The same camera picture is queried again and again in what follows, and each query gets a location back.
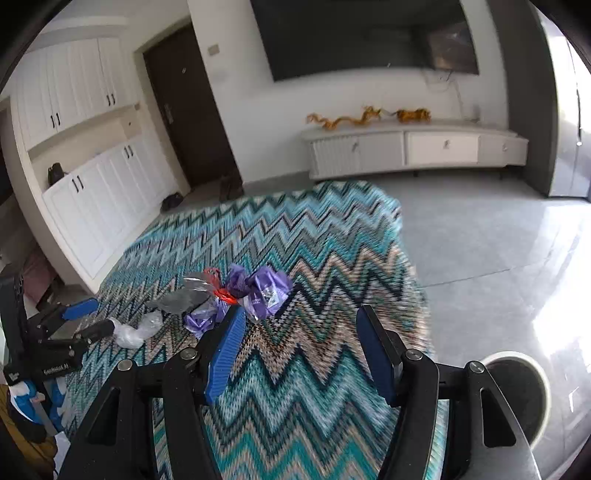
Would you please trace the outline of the black handbag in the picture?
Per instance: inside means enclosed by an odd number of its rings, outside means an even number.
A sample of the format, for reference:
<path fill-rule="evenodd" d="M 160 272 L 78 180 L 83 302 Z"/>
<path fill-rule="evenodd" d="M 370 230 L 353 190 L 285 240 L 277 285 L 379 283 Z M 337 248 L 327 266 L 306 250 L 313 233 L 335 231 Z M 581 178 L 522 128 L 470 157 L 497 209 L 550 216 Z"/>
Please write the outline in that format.
<path fill-rule="evenodd" d="M 47 170 L 48 185 L 53 186 L 61 179 L 63 179 L 67 173 L 63 170 L 62 165 L 59 162 L 53 163 Z"/>

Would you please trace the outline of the white round trash bin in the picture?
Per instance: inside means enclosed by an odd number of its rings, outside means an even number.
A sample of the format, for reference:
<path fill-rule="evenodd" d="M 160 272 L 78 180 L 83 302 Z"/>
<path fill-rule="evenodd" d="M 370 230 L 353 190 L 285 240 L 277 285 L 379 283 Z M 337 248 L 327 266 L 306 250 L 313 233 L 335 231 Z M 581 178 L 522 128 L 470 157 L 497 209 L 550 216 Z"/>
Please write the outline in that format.
<path fill-rule="evenodd" d="M 534 358 L 501 351 L 482 360 L 512 408 L 534 450 L 544 436 L 552 410 L 549 378 Z"/>

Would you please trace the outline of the grey refrigerator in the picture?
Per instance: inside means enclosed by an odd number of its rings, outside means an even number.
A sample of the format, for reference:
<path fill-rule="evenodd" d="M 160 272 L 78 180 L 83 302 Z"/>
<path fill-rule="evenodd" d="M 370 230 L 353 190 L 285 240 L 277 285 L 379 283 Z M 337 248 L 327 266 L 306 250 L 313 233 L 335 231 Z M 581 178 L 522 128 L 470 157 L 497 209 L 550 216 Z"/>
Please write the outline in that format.
<path fill-rule="evenodd" d="M 488 3 L 502 52 L 509 127 L 529 141 L 526 182 L 590 199 L 590 41 L 552 1 Z"/>

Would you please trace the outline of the purple plastic wrapper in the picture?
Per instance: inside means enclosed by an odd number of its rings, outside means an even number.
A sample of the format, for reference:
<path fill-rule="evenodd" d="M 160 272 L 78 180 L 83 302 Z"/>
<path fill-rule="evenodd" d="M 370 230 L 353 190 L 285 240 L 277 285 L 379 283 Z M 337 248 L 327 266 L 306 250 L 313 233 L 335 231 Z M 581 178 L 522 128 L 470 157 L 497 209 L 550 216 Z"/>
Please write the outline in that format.
<path fill-rule="evenodd" d="M 221 281 L 231 295 L 238 299 L 238 306 L 245 309 L 246 317 L 255 322 L 276 315 L 293 289 L 293 281 L 286 272 L 274 270 L 269 266 L 261 266 L 255 272 L 249 273 L 245 267 L 232 264 L 228 275 L 221 277 Z M 228 305 L 215 298 L 218 301 L 216 326 L 221 323 L 229 308 L 235 305 Z"/>

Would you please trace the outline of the wall light switch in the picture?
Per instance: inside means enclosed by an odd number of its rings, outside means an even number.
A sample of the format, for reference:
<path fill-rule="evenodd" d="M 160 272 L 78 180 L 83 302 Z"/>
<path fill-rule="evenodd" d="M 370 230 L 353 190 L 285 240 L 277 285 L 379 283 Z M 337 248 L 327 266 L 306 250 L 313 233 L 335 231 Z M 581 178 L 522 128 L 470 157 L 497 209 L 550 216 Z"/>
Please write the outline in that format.
<path fill-rule="evenodd" d="M 215 56 L 221 53 L 221 48 L 219 48 L 218 44 L 213 44 L 207 48 L 207 53 L 209 56 Z"/>

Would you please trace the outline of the black shoes by cabinet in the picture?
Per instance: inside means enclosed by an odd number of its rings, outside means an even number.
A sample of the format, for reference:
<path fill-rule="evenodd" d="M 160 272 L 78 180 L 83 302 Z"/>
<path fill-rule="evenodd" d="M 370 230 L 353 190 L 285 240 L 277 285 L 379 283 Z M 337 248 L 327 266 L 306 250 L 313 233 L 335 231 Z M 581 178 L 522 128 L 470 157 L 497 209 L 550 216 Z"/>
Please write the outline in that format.
<path fill-rule="evenodd" d="M 160 212 L 166 213 L 176 209 L 179 205 L 182 204 L 183 200 L 184 197 L 179 192 L 175 192 L 173 194 L 166 196 L 160 204 Z"/>

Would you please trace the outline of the black wall television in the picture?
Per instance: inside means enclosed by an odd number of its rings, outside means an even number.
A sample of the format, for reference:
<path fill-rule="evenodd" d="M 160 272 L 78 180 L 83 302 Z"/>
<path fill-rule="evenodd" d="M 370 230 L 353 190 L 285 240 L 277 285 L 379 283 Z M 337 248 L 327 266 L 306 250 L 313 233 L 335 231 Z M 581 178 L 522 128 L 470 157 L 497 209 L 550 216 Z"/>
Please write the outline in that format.
<path fill-rule="evenodd" d="M 273 79 L 359 69 L 480 73 L 459 1 L 252 1 Z"/>

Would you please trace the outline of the clear plastic bag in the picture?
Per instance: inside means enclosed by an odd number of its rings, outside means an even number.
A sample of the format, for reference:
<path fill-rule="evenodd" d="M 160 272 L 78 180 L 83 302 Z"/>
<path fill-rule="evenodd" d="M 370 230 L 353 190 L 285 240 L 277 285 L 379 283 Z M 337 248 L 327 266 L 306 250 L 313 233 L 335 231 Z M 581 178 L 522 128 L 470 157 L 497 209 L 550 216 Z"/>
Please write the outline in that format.
<path fill-rule="evenodd" d="M 216 280 L 206 273 L 185 276 L 179 289 L 149 302 L 148 312 L 133 327 L 110 318 L 115 343 L 125 349 L 138 349 L 163 326 L 163 315 L 176 315 L 183 327 L 195 338 L 214 328 L 218 317 L 218 301 L 214 296 Z"/>

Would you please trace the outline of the red white paper wrapper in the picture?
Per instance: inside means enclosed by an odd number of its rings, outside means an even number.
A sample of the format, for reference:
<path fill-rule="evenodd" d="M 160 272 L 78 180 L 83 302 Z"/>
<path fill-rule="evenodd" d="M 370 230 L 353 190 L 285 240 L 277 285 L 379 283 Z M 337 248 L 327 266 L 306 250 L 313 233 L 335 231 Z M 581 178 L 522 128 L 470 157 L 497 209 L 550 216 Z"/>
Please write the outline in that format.
<path fill-rule="evenodd" d="M 202 272 L 207 289 L 222 302 L 228 305 L 238 305 L 238 299 L 231 295 L 228 288 L 221 281 L 221 271 L 217 268 L 207 268 Z"/>

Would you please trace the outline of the dark shoes by door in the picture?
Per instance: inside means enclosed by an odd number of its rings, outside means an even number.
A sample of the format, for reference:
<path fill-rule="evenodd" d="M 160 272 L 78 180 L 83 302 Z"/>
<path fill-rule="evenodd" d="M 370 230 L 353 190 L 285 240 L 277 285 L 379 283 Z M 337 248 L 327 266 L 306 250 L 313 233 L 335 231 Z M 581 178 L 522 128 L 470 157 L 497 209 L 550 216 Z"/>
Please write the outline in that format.
<path fill-rule="evenodd" d="M 228 202 L 243 195 L 242 178 L 239 176 L 224 176 L 219 182 L 219 202 Z"/>

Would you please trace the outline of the golden dragon figurine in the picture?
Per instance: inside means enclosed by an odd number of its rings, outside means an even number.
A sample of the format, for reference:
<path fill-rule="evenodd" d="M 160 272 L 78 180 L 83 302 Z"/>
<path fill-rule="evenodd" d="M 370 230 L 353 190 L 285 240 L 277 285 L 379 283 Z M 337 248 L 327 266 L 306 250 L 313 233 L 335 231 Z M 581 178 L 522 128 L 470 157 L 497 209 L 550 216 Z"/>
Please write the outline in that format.
<path fill-rule="evenodd" d="M 327 131 L 334 131 L 341 124 L 351 124 L 353 126 L 366 126 L 374 120 L 380 120 L 383 114 L 382 109 L 375 108 L 374 106 L 367 106 L 363 108 L 363 113 L 359 118 L 352 116 L 341 116 L 335 119 L 329 119 L 328 117 L 322 116 L 318 113 L 311 113 L 305 117 L 305 121 L 308 124 L 317 124 L 322 129 Z"/>

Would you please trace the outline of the dark brown entrance door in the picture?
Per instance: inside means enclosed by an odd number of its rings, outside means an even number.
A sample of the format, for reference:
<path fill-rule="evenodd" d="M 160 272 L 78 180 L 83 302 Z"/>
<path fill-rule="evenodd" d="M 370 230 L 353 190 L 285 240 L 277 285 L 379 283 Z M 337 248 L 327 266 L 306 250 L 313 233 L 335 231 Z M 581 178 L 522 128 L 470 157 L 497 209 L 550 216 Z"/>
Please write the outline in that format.
<path fill-rule="evenodd" d="M 188 24 L 143 53 L 174 153 L 190 186 L 240 176 L 193 27 Z"/>

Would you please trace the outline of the white TV cabinet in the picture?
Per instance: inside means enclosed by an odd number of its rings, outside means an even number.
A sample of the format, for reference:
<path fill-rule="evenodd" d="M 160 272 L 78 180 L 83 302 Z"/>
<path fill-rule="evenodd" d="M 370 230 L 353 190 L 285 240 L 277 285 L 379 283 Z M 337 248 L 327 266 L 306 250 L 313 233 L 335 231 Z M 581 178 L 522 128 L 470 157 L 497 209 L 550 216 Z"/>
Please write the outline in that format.
<path fill-rule="evenodd" d="M 403 124 L 304 132 L 314 180 L 400 171 L 524 166 L 529 141 L 517 133 L 473 122 Z"/>

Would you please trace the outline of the zigzag patterned teal blanket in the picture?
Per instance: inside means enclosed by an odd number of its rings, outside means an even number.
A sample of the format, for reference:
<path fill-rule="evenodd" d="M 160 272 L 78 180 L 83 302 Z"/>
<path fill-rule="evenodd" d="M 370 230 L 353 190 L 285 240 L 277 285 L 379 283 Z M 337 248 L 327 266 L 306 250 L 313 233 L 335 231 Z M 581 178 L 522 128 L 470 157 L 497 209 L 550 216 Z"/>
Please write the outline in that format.
<path fill-rule="evenodd" d="M 270 267 L 293 286 L 249 323 L 228 387 L 204 412 L 226 479 L 374 479 L 398 413 L 377 393 L 356 311 L 434 351 L 402 240 L 401 203 L 366 181 L 245 197 L 158 217 L 103 280 L 97 319 L 137 325 L 152 301 L 208 268 Z"/>

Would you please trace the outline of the golden tiger figurine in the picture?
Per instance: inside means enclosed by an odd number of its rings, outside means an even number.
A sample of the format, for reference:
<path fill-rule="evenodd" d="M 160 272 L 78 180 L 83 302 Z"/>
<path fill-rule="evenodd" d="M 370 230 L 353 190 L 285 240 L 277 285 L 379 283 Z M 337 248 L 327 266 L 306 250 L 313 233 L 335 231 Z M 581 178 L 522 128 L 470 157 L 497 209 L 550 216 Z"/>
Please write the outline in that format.
<path fill-rule="evenodd" d="M 425 108 L 416 110 L 399 109 L 394 112 L 394 117 L 401 123 L 430 122 L 432 120 L 431 112 Z"/>

